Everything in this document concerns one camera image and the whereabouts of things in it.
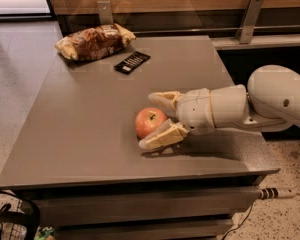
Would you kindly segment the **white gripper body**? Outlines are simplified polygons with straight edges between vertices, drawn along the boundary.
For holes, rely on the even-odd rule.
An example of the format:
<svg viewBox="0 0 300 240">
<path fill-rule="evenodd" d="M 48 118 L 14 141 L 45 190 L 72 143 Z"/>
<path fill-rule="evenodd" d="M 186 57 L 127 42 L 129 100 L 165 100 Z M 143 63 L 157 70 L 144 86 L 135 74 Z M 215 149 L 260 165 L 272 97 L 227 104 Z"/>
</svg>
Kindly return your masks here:
<svg viewBox="0 0 300 240">
<path fill-rule="evenodd" d="M 210 91 L 206 88 L 191 90 L 177 102 L 176 117 L 194 135 L 214 131 Z"/>
</svg>

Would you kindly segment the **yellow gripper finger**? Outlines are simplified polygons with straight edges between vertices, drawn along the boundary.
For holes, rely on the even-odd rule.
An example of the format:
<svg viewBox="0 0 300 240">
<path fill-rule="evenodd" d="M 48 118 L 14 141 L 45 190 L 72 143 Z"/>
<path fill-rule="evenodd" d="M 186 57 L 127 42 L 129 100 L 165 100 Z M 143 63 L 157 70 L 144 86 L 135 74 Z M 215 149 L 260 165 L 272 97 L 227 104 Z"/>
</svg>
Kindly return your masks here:
<svg viewBox="0 0 300 240">
<path fill-rule="evenodd" d="M 144 150 L 155 150 L 182 141 L 188 133 L 182 123 L 174 123 L 168 119 L 154 132 L 141 139 L 138 145 Z"/>
<path fill-rule="evenodd" d="M 148 95 L 150 102 L 169 111 L 177 109 L 177 104 L 182 97 L 183 94 L 179 91 L 154 92 Z"/>
</svg>

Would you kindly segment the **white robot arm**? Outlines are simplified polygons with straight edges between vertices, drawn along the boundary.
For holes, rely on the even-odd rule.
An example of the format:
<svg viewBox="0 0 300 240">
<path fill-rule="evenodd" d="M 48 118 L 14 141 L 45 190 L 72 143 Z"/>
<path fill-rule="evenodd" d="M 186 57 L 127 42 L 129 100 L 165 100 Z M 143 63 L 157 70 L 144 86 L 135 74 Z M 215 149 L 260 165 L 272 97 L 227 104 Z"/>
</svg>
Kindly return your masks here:
<svg viewBox="0 0 300 240">
<path fill-rule="evenodd" d="M 175 114 L 139 141 L 139 147 L 156 150 L 217 129 L 277 132 L 300 128 L 300 75 L 279 65 L 256 69 L 243 85 L 151 93 L 148 99 Z"/>
</svg>

